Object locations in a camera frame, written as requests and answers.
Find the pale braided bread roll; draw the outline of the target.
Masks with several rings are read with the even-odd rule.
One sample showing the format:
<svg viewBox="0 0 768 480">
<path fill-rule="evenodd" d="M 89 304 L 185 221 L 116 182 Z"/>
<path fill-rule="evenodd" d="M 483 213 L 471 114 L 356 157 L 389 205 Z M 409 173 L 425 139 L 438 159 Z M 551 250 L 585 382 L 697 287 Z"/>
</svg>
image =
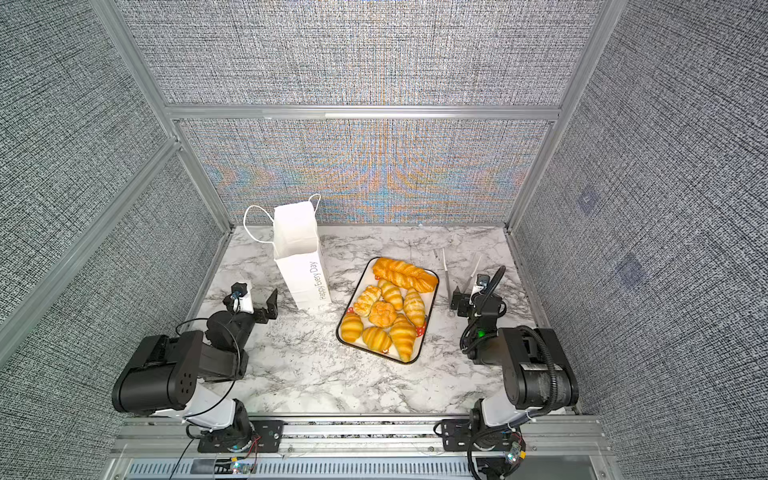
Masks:
<svg viewBox="0 0 768 480">
<path fill-rule="evenodd" d="M 353 303 L 353 312 L 361 317 L 368 317 L 374 304 L 381 297 L 381 289 L 375 285 L 367 286 Z"/>
</svg>

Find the large striped croissant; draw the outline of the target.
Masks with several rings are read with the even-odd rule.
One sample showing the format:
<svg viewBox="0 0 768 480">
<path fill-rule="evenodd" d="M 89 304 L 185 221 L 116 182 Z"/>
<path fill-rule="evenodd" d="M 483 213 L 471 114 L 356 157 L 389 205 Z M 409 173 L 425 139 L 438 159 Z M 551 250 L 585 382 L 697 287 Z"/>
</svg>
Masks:
<svg viewBox="0 0 768 480">
<path fill-rule="evenodd" d="M 417 338 L 416 327 L 405 315 L 398 314 L 389 330 L 389 335 L 399 354 L 400 360 L 405 363 L 410 362 Z"/>
</svg>

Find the white paper gift bag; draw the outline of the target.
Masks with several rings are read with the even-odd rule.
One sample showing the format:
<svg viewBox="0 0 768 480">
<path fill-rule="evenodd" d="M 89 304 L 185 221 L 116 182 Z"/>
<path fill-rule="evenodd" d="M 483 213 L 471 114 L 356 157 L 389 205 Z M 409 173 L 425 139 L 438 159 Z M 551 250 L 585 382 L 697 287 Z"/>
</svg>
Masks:
<svg viewBox="0 0 768 480">
<path fill-rule="evenodd" d="M 332 303 L 316 220 L 321 200 L 322 196 L 316 193 L 305 201 L 278 206 L 273 214 L 259 205 L 250 205 L 242 219 L 243 228 L 253 241 L 273 247 L 274 261 L 296 306 L 302 310 Z M 258 239 L 248 229 L 252 209 L 260 210 L 271 221 L 271 240 Z"/>
</svg>

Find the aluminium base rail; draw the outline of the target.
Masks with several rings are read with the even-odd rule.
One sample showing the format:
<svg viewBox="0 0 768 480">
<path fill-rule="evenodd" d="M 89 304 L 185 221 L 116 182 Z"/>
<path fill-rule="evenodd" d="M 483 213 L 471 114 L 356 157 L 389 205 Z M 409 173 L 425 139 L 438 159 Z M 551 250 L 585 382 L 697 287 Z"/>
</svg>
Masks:
<svg viewBox="0 0 768 480">
<path fill-rule="evenodd" d="M 463 442 L 441 437 L 458 414 L 258 415 L 258 444 L 200 453 L 191 429 L 164 418 L 122 426 L 103 479 L 467 479 Z M 509 441 L 473 455 L 478 474 L 515 479 L 619 479 L 615 453 L 593 416 L 553 415 L 522 428 L 526 455 Z"/>
</svg>

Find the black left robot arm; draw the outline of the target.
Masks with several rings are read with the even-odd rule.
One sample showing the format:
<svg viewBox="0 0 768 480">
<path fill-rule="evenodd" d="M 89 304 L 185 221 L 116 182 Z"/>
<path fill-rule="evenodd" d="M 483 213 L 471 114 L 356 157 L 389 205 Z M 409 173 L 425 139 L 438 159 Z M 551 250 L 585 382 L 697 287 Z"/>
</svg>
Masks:
<svg viewBox="0 0 768 480">
<path fill-rule="evenodd" d="M 118 412 L 176 418 L 196 427 L 200 453 L 275 452 L 282 423 L 253 423 L 231 396 L 248 369 L 245 347 L 253 328 L 278 317 L 278 291 L 255 308 L 246 283 L 231 286 L 225 308 L 205 319 L 206 329 L 175 337 L 147 336 L 118 376 L 111 394 Z"/>
</svg>

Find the long twisted bread loaf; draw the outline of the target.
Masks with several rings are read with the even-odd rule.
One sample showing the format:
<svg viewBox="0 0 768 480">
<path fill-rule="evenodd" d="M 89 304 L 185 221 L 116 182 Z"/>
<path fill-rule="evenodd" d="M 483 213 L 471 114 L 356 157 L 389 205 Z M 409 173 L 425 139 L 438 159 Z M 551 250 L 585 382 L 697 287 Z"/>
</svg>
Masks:
<svg viewBox="0 0 768 480">
<path fill-rule="evenodd" d="M 439 279 L 430 272 L 402 260 L 379 258 L 373 265 L 374 276 L 400 288 L 413 289 L 418 293 L 433 292 Z"/>
</svg>

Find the small striped croissant upper middle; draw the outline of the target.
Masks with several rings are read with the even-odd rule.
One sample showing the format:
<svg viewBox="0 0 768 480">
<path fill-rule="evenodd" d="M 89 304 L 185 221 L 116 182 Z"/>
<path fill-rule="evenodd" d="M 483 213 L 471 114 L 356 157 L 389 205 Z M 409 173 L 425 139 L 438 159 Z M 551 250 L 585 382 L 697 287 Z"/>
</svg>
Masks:
<svg viewBox="0 0 768 480">
<path fill-rule="evenodd" d="M 378 287 L 381 289 L 381 298 L 394 306 L 397 311 L 403 309 L 403 296 L 398 286 L 392 282 L 380 279 L 378 281 Z"/>
</svg>

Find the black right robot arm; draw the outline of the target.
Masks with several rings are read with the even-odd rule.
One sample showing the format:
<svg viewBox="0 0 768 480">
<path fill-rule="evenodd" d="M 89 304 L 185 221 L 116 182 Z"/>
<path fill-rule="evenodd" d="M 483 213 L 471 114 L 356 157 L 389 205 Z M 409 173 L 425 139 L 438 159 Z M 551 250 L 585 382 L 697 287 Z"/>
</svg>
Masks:
<svg viewBox="0 0 768 480">
<path fill-rule="evenodd" d="M 502 389 L 471 410 L 469 436 L 576 405 L 578 381 L 553 329 L 503 324 L 506 304 L 496 294 L 456 291 L 450 307 L 468 320 L 459 340 L 462 353 L 476 365 L 502 369 Z"/>
</svg>

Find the white strawberry tray black rim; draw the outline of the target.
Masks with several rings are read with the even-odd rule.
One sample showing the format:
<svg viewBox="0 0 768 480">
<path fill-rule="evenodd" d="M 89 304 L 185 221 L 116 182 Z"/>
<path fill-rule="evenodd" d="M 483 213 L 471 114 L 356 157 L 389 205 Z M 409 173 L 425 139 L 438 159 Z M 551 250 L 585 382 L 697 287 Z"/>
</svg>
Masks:
<svg viewBox="0 0 768 480">
<path fill-rule="evenodd" d="M 366 345 L 363 343 L 361 336 L 354 343 L 344 342 L 341 339 L 341 337 L 340 337 L 340 332 L 339 332 L 340 324 L 341 324 L 341 321 L 342 321 L 342 318 L 344 317 L 344 315 L 346 313 L 348 313 L 348 312 L 353 312 L 353 309 L 352 309 L 353 303 L 357 300 L 357 298 L 360 296 L 360 294 L 363 292 L 363 290 L 367 286 L 369 286 L 369 285 L 378 286 L 378 281 L 380 279 L 378 279 L 377 277 L 374 276 L 373 265 L 376 262 L 376 260 L 379 259 L 379 258 L 382 258 L 382 257 L 374 257 L 374 258 L 370 259 L 368 261 L 368 263 L 366 264 L 366 266 L 365 266 L 365 268 L 363 270 L 363 273 L 361 274 L 361 277 L 360 277 L 360 279 L 359 279 L 359 281 L 358 281 L 358 283 L 357 283 L 357 285 L 355 287 L 353 295 L 350 297 L 350 300 L 349 300 L 349 302 L 348 302 L 348 304 L 347 304 L 347 306 L 346 306 L 346 308 L 345 308 L 345 310 L 344 310 L 342 316 L 340 317 L 340 320 L 339 320 L 339 322 L 338 322 L 338 324 L 336 326 L 335 336 L 336 336 L 336 339 L 341 344 L 343 344 L 345 346 L 352 347 L 352 348 L 354 348 L 356 350 L 360 350 L 360 351 L 363 351 L 363 352 L 366 352 L 366 353 L 373 354 L 373 355 L 378 356 L 378 357 L 382 357 L 382 358 L 391 360 L 391 361 L 393 361 L 395 363 L 398 363 L 398 364 L 401 364 L 401 365 L 410 365 L 410 364 L 416 362 L 416 360 L 419 358 L 420 352 L 422 350 L 422 347 L 423 347 L 423 344 L 424 344 L 424 341 L 425 341 L 425 338 L 426 338 L 426 331 L 427 331 L 427 328 L 429 326 L 430 317 L 431 317 L 431 313 L 432 313 L 433 306 L 434 306 L 434 301 L 435 301 L 435 296 L 436 296 L 436 293 L 437 293 L 437 288 L 433 292 L 420 293 L 421 298 L 422 298 L 422 300 L 423 300 L 423 302 L 425 304 L 425 308 L 426 308 L 426 323 L 425 323 L 425 325 L 422 328 L 417 328 L 416 327 L 416 329 L 417 329 L 417 338 L 416 338 L 415 343 L 414 343 L 413 355 L 412 355 L 412 358 L 411 358 L 410 362 L 405 363 L 405 362 L 402 362 L 400 360 L 399 354 L 398 354 L 397 350 L 395 349 L 395 346 L 393 345 L 393 343 L 392 343 L 392 346 L 389 349 L 389 352 L 387 354 L 383 354 L 383 353 L 377 353 L 377 352 L 370 351 L 366 347 Z M 437 275 L 434 272 L 432 272 L 430 270 L 426 270 L 426 271 L 432 273 L 433 275 L 435 275 L 437 277 Z M 402 296 L 403 296 L 403 300 L 405 300 L 405 296 L 406 296 L 406 293 L 407 293 L 408 289 L 400 288 L 400 290 L 401 290 L 401 293 L 402 293 Z M 405 315 L 403 309 L 401 311 L 397 311 L 397 313 Z M 374 326 L 373 324 L 371 324 L 368 321 L 368 317 L 361 317 L 361 319 L 362 319 L 362 322 L 363 322 L 363 325 L 364 325 L 364 330 L 366 328 Z"/>
</svg>

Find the aluminium frame struts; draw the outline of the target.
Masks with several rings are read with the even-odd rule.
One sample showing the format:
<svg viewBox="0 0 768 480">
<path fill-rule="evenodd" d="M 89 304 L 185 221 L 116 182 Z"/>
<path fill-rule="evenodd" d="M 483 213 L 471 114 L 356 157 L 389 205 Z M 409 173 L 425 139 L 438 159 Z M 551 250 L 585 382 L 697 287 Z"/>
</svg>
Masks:
<svg viewBox="0 0 768 480">
<path fill-rule="evenodd" d="M 557 106 L 489 106 L 489 105 L 167 105 L 152 79 L 149 69 L 136 46 L 133 35 L 122 14 L 112 1 L 94 1 L 91 7 L 111 41 L 125 61 L 145 101 L 159 121 L 166 139 L 157 152 L 138 170 L 117 197 L 100 213 L 93 223 L 57 261 L 46 276 L 30 291 L 22 304 L 1 326 L 1 361 L 14 355 L 20 344 L 36 328 L 43 316 L 69 286 L 74 277 L 103 244 L 115 226 L 147 190 L 156 175 L 175 155 L 182 159 L 192 184 L 213 218 L 223 231 L 231 224 L 223 201 L 218 196 L 200 160 L 194 156 L 187 138 L 178 129 L 178 119 L 296 119 L 296 120 L 404 120 L 404 119 L 483 119 L 483 120 L 547 120 L 551 130 L 539 150 L 539 157 L 528 170 L 508 221 L 516 226 L 528 207 L 557 143 L 602 55 L 626 4 L 606 1 L 599 10 L 581 56 L 567 83 L 563 99 Z"/>
</svg>

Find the white and steel tongs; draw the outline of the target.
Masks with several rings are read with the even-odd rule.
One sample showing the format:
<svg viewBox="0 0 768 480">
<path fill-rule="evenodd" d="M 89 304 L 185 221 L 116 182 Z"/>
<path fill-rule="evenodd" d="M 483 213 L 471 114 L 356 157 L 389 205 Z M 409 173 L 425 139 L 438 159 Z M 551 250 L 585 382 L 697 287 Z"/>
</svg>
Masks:
<svg viewBox="0 0 768 480">
<path fill-rule="evenodd" d="M 483 254 L 476 253 L 470 263 L 472 270 L 467 276 L 465 281 L 462 281 L 456 285 L 452 284 L 450 271 L 448 268 L 447 255 L 445 248 L 440 249 L 440 260 L 442 264 L 442 272 L 445 277 L 445 289 L 446 297 L 449 300 L 449 315 L 450 316 L 465 316 L 468 311 L 468 305 L 470 303 L 471 296 L 476 287 L 476 277 L 478 268 L 482 262 Z"/>
</svg>

